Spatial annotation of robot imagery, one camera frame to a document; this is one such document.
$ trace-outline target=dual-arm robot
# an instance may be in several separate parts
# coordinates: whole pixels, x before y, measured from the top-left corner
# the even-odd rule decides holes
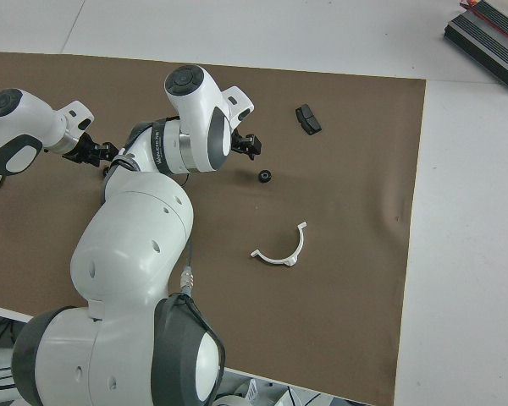
[[[165,175],[218,170],[230,151],[253,157],[261,144],[236,128],[253,110],[237,87],[221,91],[198,66],[165,80],[179,117],[134,127],[124,148],[98,145],[80,102],[54,111],[18,89],[0,92],[0,175],[21,173],[41,149],[74,162],[111,161],[100,210],[71,259],[71,279],[86,308],[33,318],[17,339],[12,375],[33,406],[203,405],[214,400],[224,346],[191,297],[168,279],[189,240],[193,211]]]

